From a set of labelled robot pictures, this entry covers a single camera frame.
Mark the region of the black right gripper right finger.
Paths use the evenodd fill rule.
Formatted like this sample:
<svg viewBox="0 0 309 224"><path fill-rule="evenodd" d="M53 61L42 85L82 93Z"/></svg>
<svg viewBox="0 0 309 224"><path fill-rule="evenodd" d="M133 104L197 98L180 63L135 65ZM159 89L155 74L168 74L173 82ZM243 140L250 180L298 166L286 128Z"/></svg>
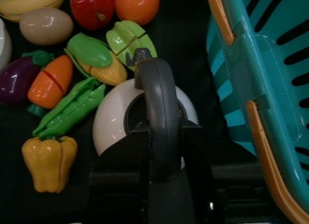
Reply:
<svg viewBox="0 0 309 224"><path fill-rule="evenodd" d="M255 156L188 120L180 121L179 131L196 223L251 222Z"/></svg>

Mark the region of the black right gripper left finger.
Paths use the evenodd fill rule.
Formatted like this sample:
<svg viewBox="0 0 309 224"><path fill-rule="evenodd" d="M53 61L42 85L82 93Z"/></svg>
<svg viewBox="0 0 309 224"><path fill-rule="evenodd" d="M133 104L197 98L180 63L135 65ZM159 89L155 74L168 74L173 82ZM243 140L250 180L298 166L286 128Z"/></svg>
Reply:
<svg viewBox="0 0 309 224"><path fill-rule="evenodd" d="M145 224L149 128L136 127L98 156L89 174L86 224Z"/></svg>

